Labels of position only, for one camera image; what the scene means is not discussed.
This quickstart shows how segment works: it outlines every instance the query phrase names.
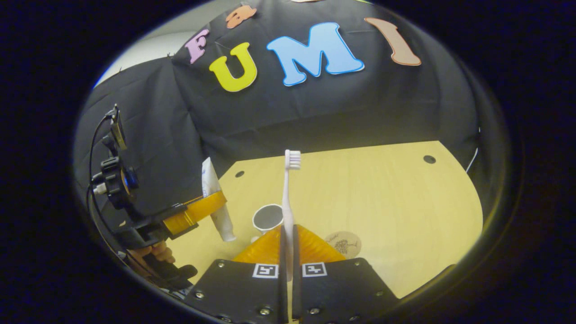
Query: hand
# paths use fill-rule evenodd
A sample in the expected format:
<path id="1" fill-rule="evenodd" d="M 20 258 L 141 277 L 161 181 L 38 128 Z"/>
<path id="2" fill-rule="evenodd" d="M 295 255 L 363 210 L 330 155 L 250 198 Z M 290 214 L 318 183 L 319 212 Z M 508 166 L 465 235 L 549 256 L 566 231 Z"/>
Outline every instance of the hand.
<path id="1" fill-rule="evenodd" d="M 143 257 L 145 255 L 148 255 L 149 253 L 152 253 L 156 257 L 156 260 L 158 261 L 166 261 L 168 263 L 176 262 L 176 259 L 174 259 L 174 257 L 172 256 L 172 250 L 166 246 L 165 241 L 161 241 L 152 246 L 147 246 L 136 250 L 128 250 L 128 253 L 130 253 L 141 265 L 143 265 L 148 270 L 146 271 L 145 269 L 140 267 L 137 263 L 135 263 L 132 259 L 130 259 L 131 267 L 137 273 L 139 273 L 141 276 L 144 277 L 149 276 L 150 275 L 149 272 L 153 273 L 154 275 L 157 275 L 157 273 L 154 270 L 152 270 L 152 268 L 150 268 L 143 259 Z"/>

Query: letter m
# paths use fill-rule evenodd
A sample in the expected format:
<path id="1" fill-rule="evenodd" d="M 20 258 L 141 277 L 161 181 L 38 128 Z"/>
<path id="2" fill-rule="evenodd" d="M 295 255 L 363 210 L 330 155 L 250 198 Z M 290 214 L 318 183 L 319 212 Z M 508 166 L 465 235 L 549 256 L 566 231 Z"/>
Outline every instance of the letter m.
<path id="1" fill-rule="evenodd" d="M 286 36 L 277 38 L 266 46 L 274 51 L 280 60 L 286 77 L 284 85 L 292 86 L 306 81 L 306 74 L 300 72 L 296 63 L 315 77 L 320 76 L 322 54 L 328 64 L 326 72 L 342 74 L 364 69 L 364 63 L 356 59 L 338 32 L 335 22 L 324 22 L 310 28 L 308 46 Z"/>

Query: orange soft gripper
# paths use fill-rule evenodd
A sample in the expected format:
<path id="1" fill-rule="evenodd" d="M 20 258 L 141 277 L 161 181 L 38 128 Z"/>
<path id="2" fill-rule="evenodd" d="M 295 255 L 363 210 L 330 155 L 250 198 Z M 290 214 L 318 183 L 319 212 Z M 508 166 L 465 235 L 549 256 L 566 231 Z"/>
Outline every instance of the orange soft gripper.
<path id="1" fill-rule="evenodd" d="M 279 264 L 280 226 L 268 231 L 232 261 L 246 263 Z M 330 244 L 308 229 L 298 225 L 300 265 L 314 262 L 335 262 L 346 258 Z"/>

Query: wooden table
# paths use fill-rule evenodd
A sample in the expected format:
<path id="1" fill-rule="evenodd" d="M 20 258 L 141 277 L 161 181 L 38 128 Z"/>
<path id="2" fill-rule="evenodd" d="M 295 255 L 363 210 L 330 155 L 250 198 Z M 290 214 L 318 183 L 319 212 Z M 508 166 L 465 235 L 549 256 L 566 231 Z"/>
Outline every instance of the wooden table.
<path id="1" fill-rule="evenodd" d="M 426 155 L 436 162 L 426 162 Z M 236 162 L 222 176 L 237 240 L 223 242 L 208 217 L 168 242 L 177 266 L 198 268 L 192 283 L 213 260 L 233 259 L 259 234 L 252 216 L 263 205 L 282 203 L 283 175 L 284 156 L 278 156 Z M 357 257 L 398 298 L 457 263 L 482 230 L 478 194 L 438 141 L 303 152 L 302 169 L 290 171 L 290 201 L 295 223 L 321 238 L 338 231 L 358 235 Z"/>

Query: black fabric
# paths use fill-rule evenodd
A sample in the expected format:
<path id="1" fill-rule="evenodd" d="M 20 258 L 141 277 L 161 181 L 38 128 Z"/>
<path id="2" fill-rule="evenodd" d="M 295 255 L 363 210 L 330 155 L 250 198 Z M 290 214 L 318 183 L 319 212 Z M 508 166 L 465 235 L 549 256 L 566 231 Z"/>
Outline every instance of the black fabric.
<path id="1" fill-rule="evenodd" d="M 473 89 L 480 122 L 478 155 L 468 170 L 482 203 L 483 220 L 502 208 L 507 201 L 513 172 L 513 154 L 509 128 L 504 114 L 485 83 L 469 68 L 462 65 Z"/>
<path id="2" fill-rule="evenodd" d="M 140 183 L 136 208 L 150 214 L 202 195 L 204 157 L 199 134 L 178 93 L 169 58 L 131 67 L 94 88 L 79 116 L 75 135 L 73 163 L 78 193 L 86 193 L 94 130 L 114 104 L 120 108 L 128 145 L 127 150 L 119 152 L 120 157 L 134 167 Z M 105 123 L 94 146 L 93 174 L 108 157 L 100 140 L 109 133 L 109 124 Z M 130 222 L 126 213 L 115 210 L 105 196 L 97 196 L 97 200 L 112 230 L 124 220 Z"/>
<path id="3" fill-rule="evenodd" d="M 286 148 L 306 153 L 440 140 L 467 168 L 478 147 L 478 103 L 442 44 L 388 10 L 358 1 L 244 4 L 257 13 L 233 29 L 226 27 L 225 18 L 241 4 L 212 20 L 206 25 L 205 53 L 194 64 L 183 46 L 172 58 L 133 66 L 94 89 L 75 135 L 79 194 L 85 194 L 88 183 L 92 133 L 115 103 L 128 143 L 120 155 L 138 174 L 136 207 L 144 214 L 201 195 L 201 163 L 208 156 L 221 176 L 235 161 L 279 156 Z M 365 17 L 395 24 L 422 65 L 394 63 L 388 42 Z M 364 70 L 328 74 L 324 58 L 320 77 L 308 74 L 304 83 L 284 86 L 278 57 L 266 45 L 281 36 L 307 45 L 310 27 L 321 22 L 340 25 L 343 40 L 364 62 Z M 258 74 L 249 87 L 228 92 L 209 66 L 225 55 L 232 75 L 241 76 L 243 68 L 230 49 L 243 42 L 250 43 Z M 98 140 L 108 132 L 104 128 Z M 99 141 L 93 173 L 106 154 Z M 98 201 L 112 228 L 129 221 L 105 197 Z"/>
<path id="4" fill-rule="evenodd" d="M 204 55 L 194 64 L 185 47 L 173 58 L 180 92 L 206 152 L 225 160 L 215 161 L 217 173 L 236 160 L 278 156 L 286 148 L 305 153 L 431 140 L 441 140 L 464 168 L 468 165 L 477 147 L 473 96 L 439 42 L 386 9 L 357 1 L 242 4 L 257 13 L 227 29 L 223 22 L 233 7 L 202 28 L 210 33 Z M 395 24 L 422 65 L 394 63 L 388 42 L 365 17 Z M 308 45 L 310 27 L 321 22 L 340 25 L 342 38 L 365 69 L 336 76 L 323 71 L 302 84 L 284 86 L 278 57 L 266 45 L 281 36 Z M 243 42 L 250 44 L 258 75 L 252 85 L 231 93 L 209 66 L 226 55 L 232 75 L 241 76 L 243 68 L 229 52 Z"/>

